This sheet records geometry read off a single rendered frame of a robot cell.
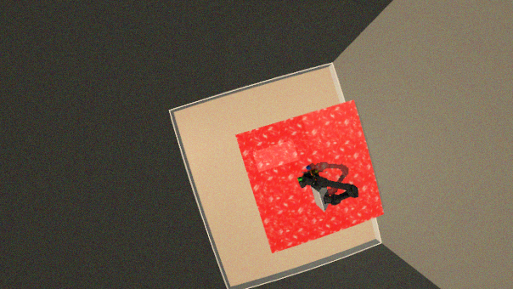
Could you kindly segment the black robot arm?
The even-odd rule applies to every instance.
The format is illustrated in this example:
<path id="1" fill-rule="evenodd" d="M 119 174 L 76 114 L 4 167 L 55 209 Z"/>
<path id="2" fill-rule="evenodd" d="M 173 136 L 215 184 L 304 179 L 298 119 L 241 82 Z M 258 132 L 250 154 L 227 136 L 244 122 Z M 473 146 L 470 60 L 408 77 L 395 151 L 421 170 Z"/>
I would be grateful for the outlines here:
<path id="1" fill-rule="evenodd" d="M 316 180 L 317 178 L 317 180 Z M 341 201 L 346 200 L 347 198 L 353 197 L 357 198 L 359 197 L 358 194 L 358 188 L 355 186 L 355 184 L 350 183 L 339 183 L 336 181 L 328 180 L 327 178 L 324 178 L 323 176 L 311 176 L 310 173 L 304 173 L 302 175 L 302 183 L 311 185 L 312 187 L 318 189 L 318 188 L 335 188 L 335 189 L 342 189 L 345 190 L 345 192 L 337 195 L 325 195 L 324 196 L 324 203 L 329 203 L 331 206 L 337 206 L 341 203 Z"/>

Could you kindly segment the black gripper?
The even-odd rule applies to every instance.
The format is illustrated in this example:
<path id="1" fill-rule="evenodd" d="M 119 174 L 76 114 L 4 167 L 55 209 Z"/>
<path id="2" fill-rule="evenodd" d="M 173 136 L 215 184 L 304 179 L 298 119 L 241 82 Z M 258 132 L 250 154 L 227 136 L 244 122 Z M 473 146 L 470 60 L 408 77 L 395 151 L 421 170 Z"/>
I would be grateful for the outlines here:
<path id="1" fill-rule="evenodd" d="M 314 175 L 312 175 L 312 176 L 319 176 L 319 174 L 318 174 L 318 173 L 315 173 L 315 174 L 314 174 Z M 300 187 L 301 187 L 301 188 L 306 187 L 306 184 L 302 183 L 302 181 L 299 181 L 298 183 L 299 183 L 299 185 L 300 185 Z"/>

